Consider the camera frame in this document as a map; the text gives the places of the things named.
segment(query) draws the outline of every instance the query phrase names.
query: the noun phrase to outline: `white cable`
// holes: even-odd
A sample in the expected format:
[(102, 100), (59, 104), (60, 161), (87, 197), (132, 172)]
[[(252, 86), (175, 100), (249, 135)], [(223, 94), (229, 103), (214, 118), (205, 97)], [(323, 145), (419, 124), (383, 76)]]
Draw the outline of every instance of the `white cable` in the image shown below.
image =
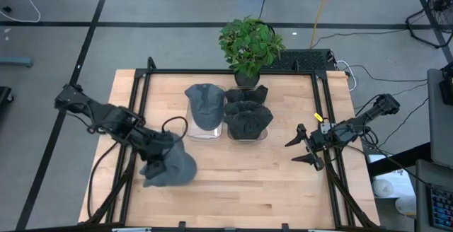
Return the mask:
[(33, 3), (33, 1), (29, 0), (30, 4), (33, 6), (33, 8), (36, 10), (36, 13), (38, 13), (38, 19), (36, 21), (32, 21), (32, 20), (19, 20), (19, 19), (16, 19), (16, 18), (12, 18), (10, 16), (7, 16), (6, 14), (4, 14), (2, 11), (0, 11), (0, 14), (5, 16), (6, 18), (10, 19), (10, 20), (13, 20), (13, 21), (17, 21), (17, 22), (20, 22), (20, 23), (37, 23), (41, 20), (41, 13), (40, 11), (36, 8), (35, 4)]
[(355, 87), (357, 87), (357, 81), (355, 80), (355, 76), (354, 76), (354, 73), (352, 72), (351, 68), (349, 67), (348, 63), (345, 62), (345, 61), (337, 61), (338, 62), (341, 62), (341, 63), (344, 63), (346, 65), (346, 67), (348, 68), (349, 72), (351, 73), (351, 76), (352, 76), (352, 79), (354, 80), (354, 87), (352, 87), (351, 89), (349, 89), (349, 91), (353, 91), (355, 89)]

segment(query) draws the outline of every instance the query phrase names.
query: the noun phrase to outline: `transparent bin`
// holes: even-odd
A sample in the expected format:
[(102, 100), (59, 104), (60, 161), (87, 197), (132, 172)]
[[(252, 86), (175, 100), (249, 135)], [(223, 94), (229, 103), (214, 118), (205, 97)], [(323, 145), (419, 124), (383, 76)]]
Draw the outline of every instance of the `transparent bin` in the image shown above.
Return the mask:
[[(222, 90), (226, 90), (223, 86), (217, 86)], [(222, 128), (223, 128), (223, 118), (222, 122), (220, 122), (219, 126), (213, 130), (204, 130), (201, 129), (192, 116), (192, 110), (190, 109), (190, 101), (188, 102), (187, 113), (185, 118), (188, 122), (189, 128), (187, 130), (187, 136), (193, 141), (206, 141), (206, 142), (217, 142), (220, 140), (220, 136), (222, 135)]]
[[(254, 91), (257, 89), (257, 86), (254, 86), (254, 87), (240, 87), (240, 86), (234, 86), (234, 87), (231, 87), (229, 90), (243, 90), (243, 91)], [(268, 137), (268, 130), (267, 129), (264, 129), (260, 136), (257, 138), (257, 139), (235, 139), (233, 138), (233, 136), (231, 135), (229, 129), (227, 130), (227, 134), (228, 134), (228, 137), (233, 140), (233, 141), (237, 141), (237, 142), (241, 142), (241, 143), (250, 143), (250, 142), (255, 142), (255, 141), (260, 141), (260, 140), (264, 140), (266, 137)]]

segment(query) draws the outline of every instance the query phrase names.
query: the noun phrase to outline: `wooden tabletop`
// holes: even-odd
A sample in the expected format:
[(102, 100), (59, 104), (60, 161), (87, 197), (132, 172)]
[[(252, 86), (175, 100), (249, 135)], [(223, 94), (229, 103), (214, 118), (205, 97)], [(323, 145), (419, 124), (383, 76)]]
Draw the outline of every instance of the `wooden tabletop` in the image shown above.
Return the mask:
[[(109, 103), (127, 107), (133, 76), (134, 70), (117, 70)], [(328, 82), (337, 122), (353, 117), (344, 72), (328, 72)], [(232, 75), (153, 74), (145, 112), (147, 127), (160, 129), (168, 118), (185, 116), (188, 99), (184, 90), (195, 83), (213, 83), (226, 89), (236, 85)], [(316, 172), (313, 166), (291, 161), (306, 154), (304, 144), (284, 147), (295, 137), (299, 123), (305, 124), (307, 132), (317, 127), (311, 78), (262, 75), (259, 84), (269, 88), (265, 106), (274, 116), (267, 138), (251, 144), (238, 143), (229, 139), (227, 127), (217, 143), (184, 138), (185, 150), (196, 160), (198, 168), (195, 179), (184, 187), (143, 188), (144, 178), (138, 170), (144, 163), (138, 158), (127, 226), (177, 227), (179, 221), (185, 221), (187, 227), (198, 228), (281, 228), (282, 223), (288, 223), (290, 228), (335, 227), (325, 170)], [(323, 101), (320, 81), (319, 89)], [(323, 111), (326, 116), (324, 101)], [(168, 129), (180, 134), (182, 126), (182, 122), (172, 122)], [(94, 162), (112, 144), (109, 136), (100, 136)], [(362, 148), (360, 141), (351, 145)], [(118, 150), (110, 153), (96, 171), (92, 211), (111, 189)], [(368, 217), (379, 224), (364, 156), (345, 149), (343, 159), (351, 195)], [(340, 193), (338, 196), (339, 205), (344, 207)], [(115, 220), (121, 201), (122, 193), (117, 199)], [(344, 208), (340, 210), (346, 224)], [(87, 220), (86, 197), (79, 220)]]

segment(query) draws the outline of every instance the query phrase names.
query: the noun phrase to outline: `concrete floor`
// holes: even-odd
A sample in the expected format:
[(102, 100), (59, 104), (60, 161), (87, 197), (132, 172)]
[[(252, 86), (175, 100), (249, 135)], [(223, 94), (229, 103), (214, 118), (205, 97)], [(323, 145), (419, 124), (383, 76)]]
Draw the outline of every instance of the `concrete floor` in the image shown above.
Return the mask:
[[(16, 227), (33, 183), (38, 165), (57, 117), (53, 99), (69, 82), (89, 22), (98, 0), (33, 0), (42, 21), (77, 22), (80, 27), (5, 26), (0, 23), (0, 55), (29, 56), (32, 68), (0, 66), (0, 86), (10, 86), (14, 104), (0, 127), (0, 231)], [(321, 0), (266, 0), (262, 19), (271, 23), (313, 23)], [(0, 0), (10, 5), (13, 17), (34, 19), (27, 0)], [(258, 17), (263, 0), (106, 0), (101, 22), (226, 22), (245, 16)], [(328, 0), (320, 23), (402, 24), (420, 10), (419, 0)], [(426, 18), (417, 24), (428, 24)], [(319, 28), (317, 37), (333, 33), (381, 32), (385, 30)], [(223, 69), (222, 51), (217, 44), (220, 28), (113, 28), (97, 27), (81, 70), (79, 83), (85, 92), (106, 102), (116, 69), (144, 67), (152, 56), (158, 68)], [(310, 28), (277, 28), (289, 49), (307, 48)], [(436, 40), (432, 30), (417, 34)], [(316, 48), (330, 48), (336, 59), (364, 65), (376, 77), (425, 79), (430, 68), (447, 61), (436, 50), (410, 37), (408, 31), (385, 35), (353, 35), (322, 40)], [(351, 93), (355, 106), (378, 93), (395, 93), (416, 83), (388, 83), (371, 80), (360, 68), (353, 68), (359, 85)], [(372, 123), (380, 139), (390, 134), (427, 97), (426, 87), (397, 96), (399, 114)], [(428, 107), (424, 106), (393, 135), (382, 148), (392, 153), (405, 151), (429, 140)], [(27, 228), (65, 226), (77, 222), (93, 162), (97, 137), (85, 132), (74, 118), (64, 120), (49, 168), (39, 191)], [(384, 226), (413, 230), (404, 216), (391, 218), (394, 206), (378, 202)]]

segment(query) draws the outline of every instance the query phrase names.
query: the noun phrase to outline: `plant pot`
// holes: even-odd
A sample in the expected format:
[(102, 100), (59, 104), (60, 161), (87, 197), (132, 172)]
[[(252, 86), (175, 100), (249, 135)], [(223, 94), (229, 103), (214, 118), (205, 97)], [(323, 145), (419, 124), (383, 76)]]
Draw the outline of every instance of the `plant pot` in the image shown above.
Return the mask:
[(249, 78), (247, 75), (241, 72), (237, 72), (234, 74), (234, 80), (236, 84), (240, 87), (255, 87), (256, 84), (260, 81), (260, 74)]

